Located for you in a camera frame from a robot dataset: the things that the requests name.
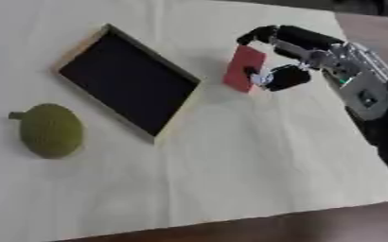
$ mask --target red block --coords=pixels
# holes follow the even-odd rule
[[[266,55],[264,53],[246,45],[239,45],[232,61],[228,65],[223,83],[240,92],[249,93],[253,83],[247,78],[244,68],[251,66],[260,71],[265,59]]]

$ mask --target green fruit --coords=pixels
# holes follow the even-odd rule
[[[21,120],[22,142],[46,159],[69,155],[82,143],[81,122],[71,111],[57,104],[41,104],[27,112],[11,112],[9,119]]]

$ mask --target paper sheet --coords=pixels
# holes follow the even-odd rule
[[[343,38],[333,13],[198,0],[0,0],[0,241],[51,241],[388,200],[388,168],[319,74],[253,97],[221,84],[235,39],[298,25]],[[51,75],[63,53],[112,23],[203,81],[160,146],[133,135]],[[258,45],[269,52],[264,45]],[[270,65],[287,63],[272,53]],[[42,160],[10,111],[56,102],[84,148]]]

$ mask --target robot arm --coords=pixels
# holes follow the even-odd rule
[[[348,43],[296,26],[264,26],[238,38],[238,43],[261,41],[298,65],[273,69],[266,77],[247,69],[251,81],[280,91],[310,81],[310,70],[322,71],[329,86],[361,120],[382,118],[388,111],[388,65],[358,43]]]
[[[296,26],[264,26],[243,35],[239,44],[260,41],[274,46],[276,54],[299,60],[261,76],[247,67],[257,86],[280,91],[309,82],[309,72],[322,72],[328,85],[346,106],[369,144],[377,147],[388,165],[388,64],[358,43],[311,32]]]

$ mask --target fruit stem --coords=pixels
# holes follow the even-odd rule
[[[22,120],[24,117],[25,112],[11,112],[9,114],[9,119],[17,119],[17,120]]]

